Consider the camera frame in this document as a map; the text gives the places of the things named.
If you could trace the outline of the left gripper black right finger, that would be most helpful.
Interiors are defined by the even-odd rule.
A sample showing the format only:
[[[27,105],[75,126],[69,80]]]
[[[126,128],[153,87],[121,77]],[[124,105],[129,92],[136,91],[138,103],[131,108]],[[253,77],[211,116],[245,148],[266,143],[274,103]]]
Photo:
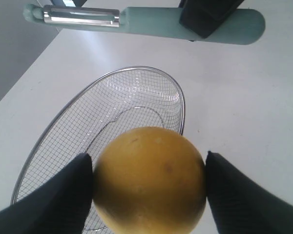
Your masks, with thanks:
[[[206,158],[207,198],[220,234],[293,234],[293,206],[219,153]]]

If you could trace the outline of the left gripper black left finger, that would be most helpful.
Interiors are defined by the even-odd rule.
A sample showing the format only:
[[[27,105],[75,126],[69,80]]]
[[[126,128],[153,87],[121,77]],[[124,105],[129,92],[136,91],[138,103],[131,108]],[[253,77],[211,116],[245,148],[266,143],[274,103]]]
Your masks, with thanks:
[[[79,154],[30,195],[0,211],[0,234],[81,234],[92,194],[91,157]]]

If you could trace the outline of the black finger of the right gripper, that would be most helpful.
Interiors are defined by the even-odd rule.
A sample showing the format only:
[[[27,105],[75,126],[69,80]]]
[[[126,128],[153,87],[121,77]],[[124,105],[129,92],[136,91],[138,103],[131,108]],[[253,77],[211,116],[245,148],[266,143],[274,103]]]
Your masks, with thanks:
[[[202,38],[210,36],[243,0],[182,0],[179,23]]]

